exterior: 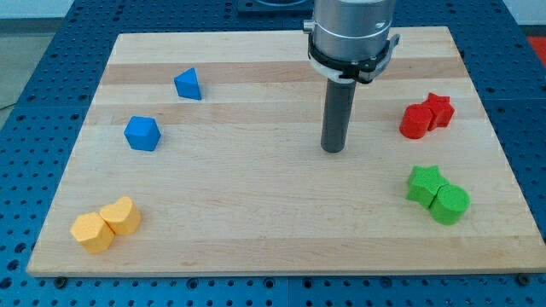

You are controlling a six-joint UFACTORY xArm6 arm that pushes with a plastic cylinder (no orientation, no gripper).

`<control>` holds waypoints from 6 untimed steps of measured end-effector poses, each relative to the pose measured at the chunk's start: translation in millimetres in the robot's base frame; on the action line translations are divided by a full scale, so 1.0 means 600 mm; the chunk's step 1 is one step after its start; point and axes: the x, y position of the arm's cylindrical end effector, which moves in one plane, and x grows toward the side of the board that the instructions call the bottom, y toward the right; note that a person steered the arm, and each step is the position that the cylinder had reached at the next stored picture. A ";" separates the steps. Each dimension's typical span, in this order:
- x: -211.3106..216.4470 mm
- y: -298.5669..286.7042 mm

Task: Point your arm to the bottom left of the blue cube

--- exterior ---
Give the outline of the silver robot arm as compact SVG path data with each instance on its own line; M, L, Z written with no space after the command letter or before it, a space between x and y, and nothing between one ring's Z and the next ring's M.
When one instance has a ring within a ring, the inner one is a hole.
M394 0L316 0L303 29L329 58L367 60L385 48L394 8Z

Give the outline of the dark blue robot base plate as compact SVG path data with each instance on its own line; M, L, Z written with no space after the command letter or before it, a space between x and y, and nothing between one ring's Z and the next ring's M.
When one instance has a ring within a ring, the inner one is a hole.
M313 0L237 0L237 15L250 16L271 14L280 16L309 15L314 6Z

